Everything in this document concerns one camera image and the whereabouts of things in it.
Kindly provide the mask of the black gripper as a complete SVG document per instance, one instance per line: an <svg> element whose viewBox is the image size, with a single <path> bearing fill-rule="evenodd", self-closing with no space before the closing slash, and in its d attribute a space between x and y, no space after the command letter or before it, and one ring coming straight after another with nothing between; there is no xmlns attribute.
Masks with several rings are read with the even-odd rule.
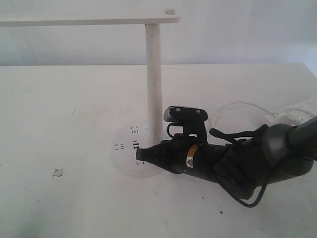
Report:
<svg viewBox="0 0 317 238"><path fill-rule="evenodd" d="M175 174L218 183L232 183L225 158L230 146L170 140L148 148L137 148L136 160L148 162Z"/></svg>

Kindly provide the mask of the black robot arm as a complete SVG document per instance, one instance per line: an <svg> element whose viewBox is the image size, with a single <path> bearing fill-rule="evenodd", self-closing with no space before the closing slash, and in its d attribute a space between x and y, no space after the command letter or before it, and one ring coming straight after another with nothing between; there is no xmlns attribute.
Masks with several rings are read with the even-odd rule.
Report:
<svg viewBox="0 0 317 238"><path fill-rule="evenodd" d="M219 184L232 198L246 205L254 190L260 191L249 207L261 200L267 185L307 174L317 159L317 120L299 126L263 125L254 131L211 135L225 145L209 144L205 123L182 122L170 140L139 148L136 159L174 174L186 174Z"/></svg>

